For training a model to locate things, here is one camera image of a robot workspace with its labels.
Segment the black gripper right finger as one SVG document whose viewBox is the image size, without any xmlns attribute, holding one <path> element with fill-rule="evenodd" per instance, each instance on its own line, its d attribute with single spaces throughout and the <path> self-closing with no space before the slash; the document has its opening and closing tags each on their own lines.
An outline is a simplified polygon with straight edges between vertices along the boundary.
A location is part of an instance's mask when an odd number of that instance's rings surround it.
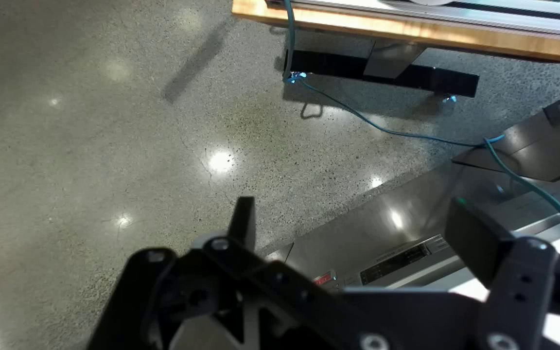
<svg viewBox="0 0 560 350">
<path fill-rule="evenodd" d="M 460 196 L 449 204 L 443 239 L 486 288 L 513 245 L 513 235 L 503 225 Z"/>
</svg>

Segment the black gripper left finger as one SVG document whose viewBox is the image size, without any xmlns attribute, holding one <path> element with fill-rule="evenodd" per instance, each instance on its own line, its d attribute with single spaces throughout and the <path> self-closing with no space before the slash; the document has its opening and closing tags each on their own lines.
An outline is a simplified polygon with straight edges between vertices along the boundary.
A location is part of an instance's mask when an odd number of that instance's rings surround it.
<svg viewBox="0 0 560 350">
<path fill-rule="evenodd" d="M 227 235 L 252 251 L 256 241 L 256 216 L 254 216 L 254 198 L 239 196 L 233 208 L 233 216 L 227 227 Z"/>
</svg>

